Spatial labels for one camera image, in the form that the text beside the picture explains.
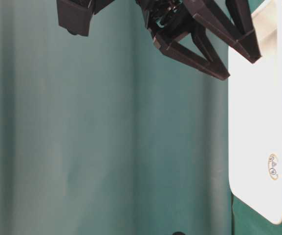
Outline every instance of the white plastic bin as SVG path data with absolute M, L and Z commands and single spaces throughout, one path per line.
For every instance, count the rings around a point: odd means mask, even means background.
M 282 0 L 253 13 L 262 58 L 229 49 L 229 180 L 233 194 L 282 222 Z

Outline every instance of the teal curtain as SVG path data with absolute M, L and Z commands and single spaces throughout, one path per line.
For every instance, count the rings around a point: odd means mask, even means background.
M 254 11 L 262 2 L 250 0 L 251 10 Z M 234 198 L 233 215 L 235 235 L 282 235 L 282 224 L 273 225 L 237 198 Z
M 160 54 L 133 0 L 57 24 L 0 0 L 0 235 L 231 234 L 227 82 Z

